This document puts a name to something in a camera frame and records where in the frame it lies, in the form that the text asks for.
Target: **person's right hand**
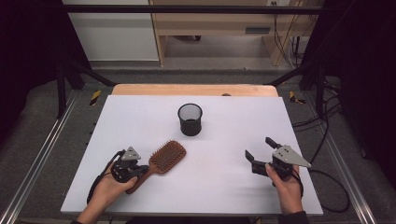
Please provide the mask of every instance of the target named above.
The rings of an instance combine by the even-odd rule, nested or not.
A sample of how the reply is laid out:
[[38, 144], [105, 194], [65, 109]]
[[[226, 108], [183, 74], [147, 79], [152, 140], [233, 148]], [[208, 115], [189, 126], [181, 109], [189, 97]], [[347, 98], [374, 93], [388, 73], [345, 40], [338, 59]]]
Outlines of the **person's right hand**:
[[[294, 170], [298, 173], [299, 167], [294, 165]], [[301, 202], [300, 184], [292, 176], [289, 176], [285, 181], [280, 179], [273, 167], [268, 163], [265, 164], [265, 169], [268, 176], [272, 179], [276, 186], [277, 196], [280, 202], [280, 211], [282, 214], [289, 215], [304, 211]]]

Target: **wooden panel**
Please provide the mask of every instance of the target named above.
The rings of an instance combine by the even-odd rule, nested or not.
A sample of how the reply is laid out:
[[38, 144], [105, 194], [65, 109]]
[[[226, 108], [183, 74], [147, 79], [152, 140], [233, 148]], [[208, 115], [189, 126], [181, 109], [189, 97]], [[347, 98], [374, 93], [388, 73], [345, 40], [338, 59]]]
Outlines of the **wooden panel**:
[[276, 88], [263, 85], [119, 84], [112, 95], [213, 95], [277, 97]]

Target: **gray floor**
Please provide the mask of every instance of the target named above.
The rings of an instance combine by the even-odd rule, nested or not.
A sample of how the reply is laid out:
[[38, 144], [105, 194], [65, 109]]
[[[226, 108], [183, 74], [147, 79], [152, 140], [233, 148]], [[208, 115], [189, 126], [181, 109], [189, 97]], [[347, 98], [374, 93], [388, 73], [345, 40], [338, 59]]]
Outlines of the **gray floor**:
[[[248, 83], [262, 84], [284, 75], [290, 66], [270, 65], [268, 54], [262, 50], [260, 38], [241, 39], [236, 37], [206, 37], [200, 42], [192, 37], [179, 36], [171, 38], [164, 67], [156, 65], [139, 66], [130, 63], [130, 67], [109, 67], [108, 64], [96, 67], [104, 77], [121, 83]], [[111, 88], [98, 84], [95, 80], [85, 77], [87, 81], [83, 91], [78, 91], [78, 99], [70, 113], [70, 117], [62, 128], [51, 153], [36, 180], [32, 191], [26, 198], [19, 213], [22, 218], [67, 220], [73, 216], [60, 213], [64, 194], [69, 188], [79, 162], [84, 154], [86, 144], [90, 141], [90, 132], [98, 120], [106, 96]], [[299, 78], [296, 77], [284, 85], [277, 87], [278, 93], [284, 98], [291, 123], [312, 118], [309, 104], [298, 104], [290, 101], [290, 91], [294, 91], [298, 99], [305, 99], [312, 92], [299, 91]], [[338, 85], [336, 78], [331, 82]], [[96, 105], [89, 105], [92, 94], [102, 90]], [[0, 211], [5, 211], [8, 203], [25, 178], [35, 156], [43, 146], [57, 114], [57, 91], [54, 82], [32, 90], [28, 96], [27, 106], [21, 113], [19, 122], [1, 146], [0, 176], [1, 195]], [[368, 203], [377, 223], [396, 223], [396, 193], [388, 180], [383, 176], [375, 161], [361, 157], [359, 143], [356, 142], [347, 121], [340, 113], [330, 118], [332, 138], [350, 168], [357, 184]], [[319, 127], [303, 132], [296, 132], [303, 155], [310, 160], [322, 134]], [[329, 146], [324, 146], [313, 166], [336, 179], [340, 179], [332, 162]], [[342, 208], [346, 196], [339, 186], [323, 175], [312, 174], [320, 202], [331, 208]], [[324, 216], [311, 217], [312, 223], [361, 223], [351, 205], [341, 214], [324, 210]], [[275, 217], [264, 218], [263, 223], [274, 223]]]

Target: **hairbrush handle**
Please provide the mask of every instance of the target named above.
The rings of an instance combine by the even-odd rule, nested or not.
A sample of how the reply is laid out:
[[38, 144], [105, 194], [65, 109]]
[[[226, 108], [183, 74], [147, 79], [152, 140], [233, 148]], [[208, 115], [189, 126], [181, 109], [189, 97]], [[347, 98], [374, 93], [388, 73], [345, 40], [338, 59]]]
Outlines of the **hairbrush handle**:
[[145, 174], [139, 176], [136, 182], [134, 183], [134, 186], [131, 189], [125, 190], [125, 192], [127, 194], [134, 193], [149, 178], [149, 176], [157, 173], [158, 173], [158, 167], [156, 165], [150, 165], [148, 171]]

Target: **hairbrush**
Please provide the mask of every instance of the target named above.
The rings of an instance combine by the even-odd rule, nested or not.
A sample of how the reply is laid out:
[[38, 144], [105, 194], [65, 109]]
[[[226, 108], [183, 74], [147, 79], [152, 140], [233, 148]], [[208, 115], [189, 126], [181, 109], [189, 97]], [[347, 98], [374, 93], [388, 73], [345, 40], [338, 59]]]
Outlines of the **hairbrush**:
[[187, 151], [177, 141], [172, 140], [165, 143], [160, 149], [154, 152], [149, 161], [148, 171], [137, 178], [131, 189], [127, 189], [127, 194], [134, 193], [152, 174], [164, 175], [184, 158]]

